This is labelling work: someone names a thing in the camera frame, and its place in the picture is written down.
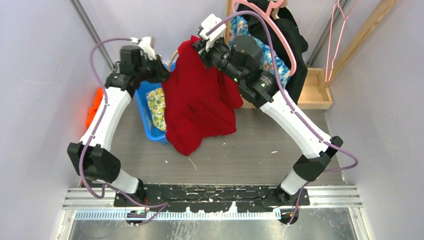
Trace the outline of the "red pleated skirt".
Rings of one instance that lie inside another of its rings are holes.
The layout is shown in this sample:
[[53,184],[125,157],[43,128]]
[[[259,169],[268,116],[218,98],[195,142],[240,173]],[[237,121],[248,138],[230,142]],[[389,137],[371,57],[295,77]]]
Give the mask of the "red pleated skirt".
[[215,67],[206,68],[192,45],[192,35],[177,49],[175,69],[162,84],[166,139],[189,156],[204,138],[237,131],[235,110],[243,105],[238,85]]

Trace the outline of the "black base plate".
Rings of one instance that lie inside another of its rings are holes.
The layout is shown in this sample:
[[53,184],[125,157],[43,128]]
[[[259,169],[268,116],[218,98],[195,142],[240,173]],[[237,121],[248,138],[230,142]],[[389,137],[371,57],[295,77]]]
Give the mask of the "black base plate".
[[115,207],[137,207],[148,205],[153,211],[167,203],[164,212],[225,213],[231,206],[237,213],[265,213],[279,207],[310,205],[308,191],[302,190],[300,197],[286,197],[278,186],[270,185],[188,185],[188,184],[145,184],[135,194],[126,198],[122,193],[115,195]]

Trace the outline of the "orange cloth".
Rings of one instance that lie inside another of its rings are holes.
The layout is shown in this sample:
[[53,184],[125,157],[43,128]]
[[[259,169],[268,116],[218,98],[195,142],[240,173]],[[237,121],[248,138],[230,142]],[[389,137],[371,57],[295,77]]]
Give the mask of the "orange cloth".
[[97,111],[100,107],[101,102],[102,102],[103,95],[104,95],[103,89],[101,87],[99,87],[96,91],[95,96],[94,96],[92,105],[90,106],[90,108],[88,110],[88,115],[87,115],[87,118],[86,118],[86,121],[85,121],[85,126],[86,126],[87,129],[90,127],[91,123],[93,122],[93,119],[94,119],[94,117],[95,117],[95,115],[96,115],[96,113],[97,113]]

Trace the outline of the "lemon print skirt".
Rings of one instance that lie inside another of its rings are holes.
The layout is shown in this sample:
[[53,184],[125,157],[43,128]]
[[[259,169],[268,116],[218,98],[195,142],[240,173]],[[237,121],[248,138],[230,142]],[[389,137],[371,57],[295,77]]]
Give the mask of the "lemon print skirt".
[[147,106],[152,117],[153,125],[162,132],[167,130],[165,121],[165,93],[162,87],[158,87],[146,94]]

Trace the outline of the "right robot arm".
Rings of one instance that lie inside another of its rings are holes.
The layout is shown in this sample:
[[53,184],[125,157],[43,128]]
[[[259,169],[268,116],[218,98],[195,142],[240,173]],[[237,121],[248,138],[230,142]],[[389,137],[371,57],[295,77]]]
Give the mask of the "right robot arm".
[[275,190],[276,199],[291,205],[308,182],[325,171],[337,148],[339,136],[331,137],[320,130],[293,102],[287,91],[280,91],[278,80],[261,69],[263,50],[252,36],[237,36],[229,48],[222,38],[214,44],[200,39],[191,45],[206,68],[216,67],[238,85],[241,96],[255,108],[270,116],[294,140],[302,155]]

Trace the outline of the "wooden rack post right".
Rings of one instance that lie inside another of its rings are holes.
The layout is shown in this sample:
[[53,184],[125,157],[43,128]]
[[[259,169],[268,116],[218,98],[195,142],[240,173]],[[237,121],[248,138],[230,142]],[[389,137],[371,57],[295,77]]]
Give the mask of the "wooden rack post right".
[[396,4],[395,0],[381,0],[374,10],[370,13],[368,18],[362,24],[361,28],[356,32],[353,39],[349,42],[347,47],[343,50],[340,56],[337,56],[344,28],[349,18],[348,15],[343,16],[343,22],[340,30],[340,34],[337,40],[337,45],[335,48],[333,59],[331,60],[331,65],[329,65],[329,59],[326,59],[325,66],[325,81],[321,81],[318,85],[318,89],[322,92],[336,76],[341,72],[345,65],[349,62],[350,58],[354,56],[356,51],[361,47],[369,35],[375,30],[378,24],[384,19],[384,17],[389,13],[391,8]]

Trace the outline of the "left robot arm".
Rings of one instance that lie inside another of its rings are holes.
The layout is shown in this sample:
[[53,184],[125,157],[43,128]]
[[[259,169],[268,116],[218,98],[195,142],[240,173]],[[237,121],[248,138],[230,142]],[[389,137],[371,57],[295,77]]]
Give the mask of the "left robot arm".
[[75,171],[84,183],[98,181],[118,189],[135,207],[145,202],[143,181],[122,169],[120,160],[111,153],[111,145],[118,123],[141,82],[162,83],[169,75],[153,47],[139,44],[120,49],[120,60],[103,84],[92,122],[79,142],[71,142],[67,148]]

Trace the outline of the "blue plastic bin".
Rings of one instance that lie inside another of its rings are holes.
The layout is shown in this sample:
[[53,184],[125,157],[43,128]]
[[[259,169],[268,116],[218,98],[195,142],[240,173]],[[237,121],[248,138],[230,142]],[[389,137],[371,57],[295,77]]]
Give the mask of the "blue plastic bin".
[[141,120],[146,137],[153,142],[167,144],[169,141],[166,138],[166,132],[159,130],[153,124],[151,111],[148,107],[147,93],[160,88],[160,83],[149,83],[143,81],[139,88],[135,91],[134,97],[141,115]]

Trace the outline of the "wooden rack base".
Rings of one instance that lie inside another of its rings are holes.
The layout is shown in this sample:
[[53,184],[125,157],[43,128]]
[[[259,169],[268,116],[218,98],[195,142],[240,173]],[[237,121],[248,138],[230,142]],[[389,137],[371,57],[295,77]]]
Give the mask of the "wooden rack base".
[[308,73],[298,100],[302,110],[328,110],[333,105],[329,87],[322,88],[325,83],[325,73],[322,68],[308,68]]

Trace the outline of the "pink plastic hanger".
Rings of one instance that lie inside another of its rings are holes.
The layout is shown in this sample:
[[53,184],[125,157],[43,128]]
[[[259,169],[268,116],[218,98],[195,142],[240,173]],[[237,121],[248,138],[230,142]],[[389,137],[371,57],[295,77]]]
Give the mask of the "pink plastic hanger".
[[272,17],[270,16],[273,9],[278,7],[281,4],[281,1],[282,0],[268,0],[266,11],[263,11],[260,7],[249,2],[248,0],[228,0],[227,10],[229,10],[229,12],[227,13],[227,16],[229,16],[230,13],[236,12],[237,5],[240,5],[240,4],[247,6],[248,8],[252,9],[254,13],[257,13],[259,15],[259,20],[264,20],[271,27],[271,29],[277,35],[282,46],[284,47],[291,64],[291,68],[288,74],[291,77],[293,74],[296,73],[296,70],[297,70],[297,62],[295,59],[295,55],[292,49],[290,48],[290,45],[286,37],[281,32],[281,30],[277,27],[275,22],[272,20]]

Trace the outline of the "aluminium frame rail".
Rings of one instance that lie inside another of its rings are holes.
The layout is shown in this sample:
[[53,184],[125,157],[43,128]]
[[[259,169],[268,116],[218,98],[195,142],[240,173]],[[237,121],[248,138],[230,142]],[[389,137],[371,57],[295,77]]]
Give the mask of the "aluminium frame rail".
[[[82,3],[80,0],[69,0],[71,5],[73,6],[75,12],[77,13],[78,17],[80,18],[82,24],[84,25],[86,31],[88,32],[89,36],[91,37],[92,41],[97,45],[102,40],[95,29],[95,26],[93,25],[92,21],[90,20],[86,10],[84,9]],[[107,63],[110,69],[113,69],[114,63],[112,61],[112,58],[110,57],[108,51],[104,46],[100,46],[98,48],[101,56]]]

